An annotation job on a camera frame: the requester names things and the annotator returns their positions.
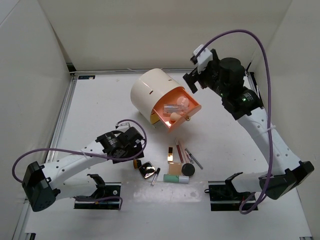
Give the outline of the beige makeup sponge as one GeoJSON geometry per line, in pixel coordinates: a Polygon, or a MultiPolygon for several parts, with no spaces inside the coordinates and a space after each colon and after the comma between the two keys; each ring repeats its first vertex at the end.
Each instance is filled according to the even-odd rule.
{"type": "Polygon", "coordinates": [[[170,114],[170,122],[175,123],[177,122],[182,116],[176,112],[170,114]]]}

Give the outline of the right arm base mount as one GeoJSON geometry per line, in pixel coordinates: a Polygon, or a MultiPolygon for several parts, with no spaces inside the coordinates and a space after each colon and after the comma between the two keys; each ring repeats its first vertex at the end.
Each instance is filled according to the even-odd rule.
{"type": "Polygon", "coordinates": [[[242,211],[249,210],[255,203],[256,197],[252,193],[261,192],[259,177],[254,173],[237,172],[224,181],[209,181],[204,190],[209,195],[212,211],[238,211],[241,204],[242,211]]]}

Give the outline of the round pink powder puff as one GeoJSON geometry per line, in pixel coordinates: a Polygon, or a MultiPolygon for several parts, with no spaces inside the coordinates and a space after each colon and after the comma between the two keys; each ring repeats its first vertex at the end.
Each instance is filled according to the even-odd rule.
{"type": "Polygon", "coordinates": [[[189,105],[190,105],[190,101],[187,97],[185,96],[180,96],[177,101],[176,101],[176,104],[179,105],[179,106],[182,106],[184,107],[185,109],[188,109],[189,108],[189,105]]]}

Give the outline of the orange plastic drawer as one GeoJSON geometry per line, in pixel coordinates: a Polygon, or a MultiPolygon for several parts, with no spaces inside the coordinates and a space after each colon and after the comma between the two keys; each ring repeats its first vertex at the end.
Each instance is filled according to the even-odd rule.
{"type": "Polygon", "coordinates": [[[161,122],[170,133],[187,122],[202,106],[180,86],[166,93],[151,111],[151,124],[161,122]]]}

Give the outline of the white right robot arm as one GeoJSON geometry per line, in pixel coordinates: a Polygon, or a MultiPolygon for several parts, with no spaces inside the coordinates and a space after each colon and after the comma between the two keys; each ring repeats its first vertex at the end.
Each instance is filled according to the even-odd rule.
{"type": "Polygon", "coordinates": [[[270,122],[261,99],[244,86],[245,68],[233,57],[219,59],[215,49],[200,45],[190,59],[195,69],[183,79],[195,93],[199,83],[220,98],[224,109],[247,131],[264,156],[267,172],[239,172],[225,181],[224,193],[230,200],[242,193],[260,192],[277,200],[300,185],[314,170],[310,161],[302,161],[291,152],[276,128],[270,122]]]}

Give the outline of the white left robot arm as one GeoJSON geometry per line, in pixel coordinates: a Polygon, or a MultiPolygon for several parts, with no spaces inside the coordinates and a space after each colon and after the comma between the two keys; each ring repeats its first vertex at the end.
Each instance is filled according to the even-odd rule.
{"type": "Polygon", "coordinates": [[[118,196],[106,186],[97,173],[80,173],[94,165],[111,160],[113,164],[143,157],[147,137],[135,127],[113,130],[98,136],[80,151],[54,162],[27,166],[22,188],[34,212],[50,207],[55,201],[73,198],[78,202],[107,202],[118,196]]]}

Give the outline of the clear plastic tube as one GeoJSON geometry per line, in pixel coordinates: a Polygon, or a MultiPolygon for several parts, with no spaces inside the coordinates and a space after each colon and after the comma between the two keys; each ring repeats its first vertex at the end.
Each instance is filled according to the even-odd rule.
{"type": "Polygon", "coordinates": [[[171,113],[183,114],[187,110],[187,108],[184,108],[183,106],[177,104],[165,104],[163,106],[163,113],[167,115],[170,115],[171,113]]]}

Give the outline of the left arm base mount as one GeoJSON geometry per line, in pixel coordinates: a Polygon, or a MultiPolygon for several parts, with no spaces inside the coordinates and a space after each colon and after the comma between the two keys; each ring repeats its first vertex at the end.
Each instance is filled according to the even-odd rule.
{"type": "Polygon", "coordinates": [[[95,191],[91,195],[78,195],[74,202],[76,210],[118,210],[123,204],[121,182],[105,182],[98,174],[88,174],[95,183],[95,191]]]}

